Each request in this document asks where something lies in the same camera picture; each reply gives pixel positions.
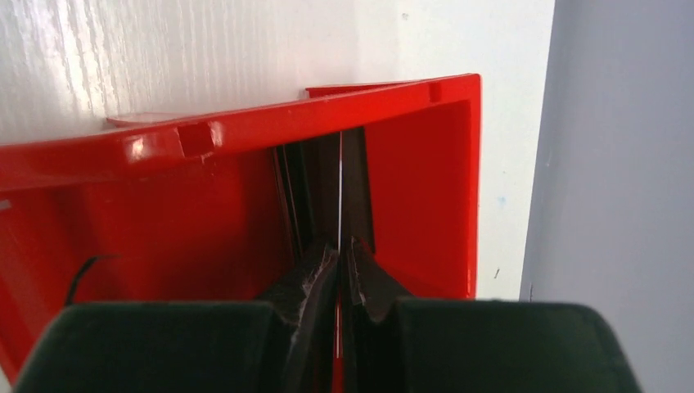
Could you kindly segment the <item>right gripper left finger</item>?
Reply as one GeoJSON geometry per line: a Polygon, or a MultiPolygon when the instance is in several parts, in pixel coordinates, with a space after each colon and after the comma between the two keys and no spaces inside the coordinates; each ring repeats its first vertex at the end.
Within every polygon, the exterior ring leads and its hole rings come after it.
{"type": "Polygon", "coordinates": [[[328,392],[338,262],[330,242],[316,242],[253,300],[68,305],[13,389],[328,392]]]}

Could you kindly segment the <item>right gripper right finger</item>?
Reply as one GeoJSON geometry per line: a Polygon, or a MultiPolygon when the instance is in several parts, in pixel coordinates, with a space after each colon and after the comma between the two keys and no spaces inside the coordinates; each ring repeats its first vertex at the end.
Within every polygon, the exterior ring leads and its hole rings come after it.
{"type": "Polygon", "coordinates": [[[629,390],[629,362],[594,309],[416,297],[363,240],[341,256],[347,392],[629,390]]]}

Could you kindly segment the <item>red bin with black card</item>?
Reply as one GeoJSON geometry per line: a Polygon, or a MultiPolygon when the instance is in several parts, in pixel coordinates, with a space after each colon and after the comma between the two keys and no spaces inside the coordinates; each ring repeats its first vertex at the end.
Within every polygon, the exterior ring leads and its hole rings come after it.
{"type": "Polygon", "coordinates": [[[424,297],[475,295],[477,74],[316,87],[300,101],[114,118],[1,149],[1,368],[65,303],[249,300],[295,264],[273,148],[363,128],[376,261],[424,297]]]}

